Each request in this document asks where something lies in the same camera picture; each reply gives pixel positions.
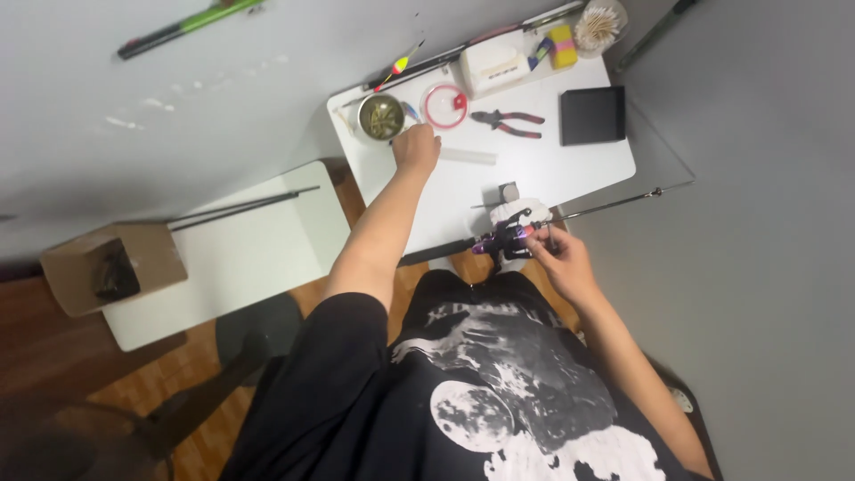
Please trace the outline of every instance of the metal bowl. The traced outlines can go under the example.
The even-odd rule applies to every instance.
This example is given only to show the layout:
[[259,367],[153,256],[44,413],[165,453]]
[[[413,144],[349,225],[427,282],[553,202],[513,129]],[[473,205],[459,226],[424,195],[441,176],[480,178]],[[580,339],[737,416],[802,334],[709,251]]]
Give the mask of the metal bowl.
[[389,94],[370,95],[359,104],[359,127],[374,140],[389,140],[404,129],[404,107]]

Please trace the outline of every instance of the clear plastic container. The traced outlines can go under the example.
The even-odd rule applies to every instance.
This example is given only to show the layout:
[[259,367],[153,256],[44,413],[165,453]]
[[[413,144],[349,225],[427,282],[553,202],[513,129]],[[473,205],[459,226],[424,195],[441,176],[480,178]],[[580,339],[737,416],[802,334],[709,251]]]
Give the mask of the clear plastic container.
[[576,53],[580,58],[603,55],[629,30],[627,10],[617,0],[591,0],[573,29]]

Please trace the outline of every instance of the person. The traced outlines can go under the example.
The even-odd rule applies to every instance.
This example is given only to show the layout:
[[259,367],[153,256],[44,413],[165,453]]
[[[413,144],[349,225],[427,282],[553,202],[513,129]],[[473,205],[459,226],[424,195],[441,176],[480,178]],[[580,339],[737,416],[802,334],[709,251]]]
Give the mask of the person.
[[584,243],[527,248],[587,347],[517,272],[419,281],[386,347],[392,281],[441,144],[392,144],[398,169],[353,229],[288,359],[265,371],[221,479],[711,478],[691,423],[599,289]]

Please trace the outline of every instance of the black t-shirt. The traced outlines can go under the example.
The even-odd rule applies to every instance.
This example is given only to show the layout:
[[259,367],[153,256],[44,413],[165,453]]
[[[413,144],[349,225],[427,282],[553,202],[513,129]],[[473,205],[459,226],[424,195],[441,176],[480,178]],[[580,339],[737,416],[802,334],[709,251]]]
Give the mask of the black t-shirt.
[[537,288],[419,282],[398,339],[365,294],[323,301],[265,372],[221,479],[688,480]]

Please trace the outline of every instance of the black box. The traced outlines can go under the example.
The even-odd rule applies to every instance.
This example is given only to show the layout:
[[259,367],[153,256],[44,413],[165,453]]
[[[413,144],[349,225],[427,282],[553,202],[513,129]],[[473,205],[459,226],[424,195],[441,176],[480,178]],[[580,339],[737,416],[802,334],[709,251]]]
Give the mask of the black box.
[[626,121],[622,86],[568,90],[561,94],[561,145],[624,140]]

